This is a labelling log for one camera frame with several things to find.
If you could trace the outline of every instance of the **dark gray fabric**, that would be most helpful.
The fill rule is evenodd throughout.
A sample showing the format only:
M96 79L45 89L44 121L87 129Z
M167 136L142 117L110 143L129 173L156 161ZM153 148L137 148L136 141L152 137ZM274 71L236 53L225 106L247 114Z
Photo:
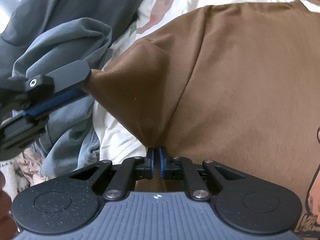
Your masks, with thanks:
M21 0L0 34L0 78L12 74L14 62L41 33L64 22L89 17L108 24L117 40L143 0Z
M63 23L34 40L15 62L13 76L30 79L78 59L101 69L112 55L110 42L111 28L103 22L81 18ZM42 176L63 175L92 163L97 156L99 139L92 124L93 102L93 97L87 95L50 114L45 135L33 145L36 153L46 158L40 170Z

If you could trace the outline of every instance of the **brown velvet cloth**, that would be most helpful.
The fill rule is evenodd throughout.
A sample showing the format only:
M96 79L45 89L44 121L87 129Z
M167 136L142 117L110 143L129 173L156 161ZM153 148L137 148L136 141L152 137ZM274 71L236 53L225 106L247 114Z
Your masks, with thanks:
M305 202L320 165L319 38L320 14L300 1L206 6L137 40L84 89L145 146L280 184L317 215L320 194Z

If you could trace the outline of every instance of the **screw head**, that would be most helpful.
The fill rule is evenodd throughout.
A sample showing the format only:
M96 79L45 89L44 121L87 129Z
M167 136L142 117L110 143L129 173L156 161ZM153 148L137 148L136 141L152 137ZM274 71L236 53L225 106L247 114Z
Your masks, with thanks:
M203 199L209 196L209 192L201 189L194 191L192 195L196 198Z
M116 189L112 189L106 192L106 197L108 198L117 198L121 196L121 191L120 190L116 190Z
M30 81L29 86L32 88L32 87L35 87L36 84L37 84L37 79L34 78L33 80Z

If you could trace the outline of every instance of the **cartoon print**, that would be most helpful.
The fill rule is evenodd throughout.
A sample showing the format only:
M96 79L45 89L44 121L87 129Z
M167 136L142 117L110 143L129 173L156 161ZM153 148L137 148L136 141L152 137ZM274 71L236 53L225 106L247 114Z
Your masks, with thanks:
M129 33L129 37L137 30L137 23L135 23L134 25L132 25L131 29L130 29L130 33Z
M164 15L170 10L174 0L156 0L150 14L150 20L146 25L137 29L137 34L142 34L152 26L162 21Z
M320 128L317 131L320 143ZM320 240L320 165L311 181L305 207L306 212L295 230L296 234L307 240Z

